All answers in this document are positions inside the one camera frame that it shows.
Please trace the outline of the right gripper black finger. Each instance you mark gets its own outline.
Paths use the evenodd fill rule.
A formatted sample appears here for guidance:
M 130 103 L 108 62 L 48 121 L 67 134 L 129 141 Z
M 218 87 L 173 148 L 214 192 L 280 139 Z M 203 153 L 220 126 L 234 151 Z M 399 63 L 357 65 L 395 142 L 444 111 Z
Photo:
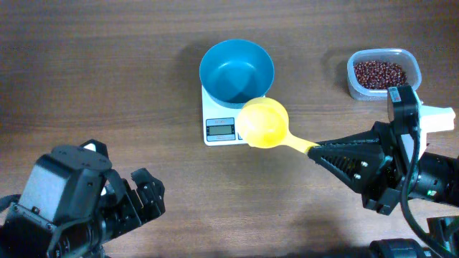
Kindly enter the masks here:
M 346 136 L 333 140 L 325 140 L 318 142 L 319 145 L 333 145 L 333 144 L 362 144 L 362 143 L 378 143 L 379 136 L 373 130 L 368 130 L 362 133 Z
M 352 191 L 362 194 L 386 163 L 380 144 L 325 144 L 313 147 L 308 157 L 330 171 Z

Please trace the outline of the yellow plastic measuring scoop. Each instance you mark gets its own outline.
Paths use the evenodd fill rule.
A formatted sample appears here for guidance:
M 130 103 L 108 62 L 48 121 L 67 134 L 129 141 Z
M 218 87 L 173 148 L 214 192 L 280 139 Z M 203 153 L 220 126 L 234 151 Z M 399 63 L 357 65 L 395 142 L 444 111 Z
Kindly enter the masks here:
M 255 148 L 268 149 L 285 145 L 307 154 L 310 149 L 318 146 L 290 132 L 287 110 L 270 97 L 256 97 L 248 101 L 236 118 L 236 126 L 242 139 Z

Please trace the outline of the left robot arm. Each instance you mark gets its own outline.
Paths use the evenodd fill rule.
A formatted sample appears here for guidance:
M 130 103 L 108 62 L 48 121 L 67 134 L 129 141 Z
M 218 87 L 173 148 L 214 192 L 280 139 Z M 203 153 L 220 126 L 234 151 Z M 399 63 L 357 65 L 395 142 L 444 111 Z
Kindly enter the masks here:
M 1 256 L 106 257 L 105 243 L 166 211 L 160 180 L 145 168 L 131 178 L 135 188 L 100 141 L 53 148 L 37 159 L 21 194 L 1 198 Z

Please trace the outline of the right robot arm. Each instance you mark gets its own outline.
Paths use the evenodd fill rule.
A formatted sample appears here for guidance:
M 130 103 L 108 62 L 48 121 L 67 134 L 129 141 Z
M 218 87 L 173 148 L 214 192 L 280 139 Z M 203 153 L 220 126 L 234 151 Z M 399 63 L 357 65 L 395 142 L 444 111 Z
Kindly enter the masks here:
M 365 209 L 389 215 L 400 201 L 409 155 L 389 123 L 345 138 L 320 142 L 308 157 L 330 171 L 353 192 Z M 423 153 L 408 199 L 458 206 L 458 159 Z

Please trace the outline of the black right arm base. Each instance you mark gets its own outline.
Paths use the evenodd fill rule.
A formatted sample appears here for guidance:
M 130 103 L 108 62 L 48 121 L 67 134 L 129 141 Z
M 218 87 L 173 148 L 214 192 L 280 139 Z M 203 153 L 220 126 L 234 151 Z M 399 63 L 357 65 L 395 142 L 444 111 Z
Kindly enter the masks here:
M 453 257 L 458 257 L 458 216 L 427 218 L 430 236 L 442 244 Z M 429 247 L 422 247 L 414 239 L 383 239 L 369 245 L 371 257 L 422 258 L 440 257 Z

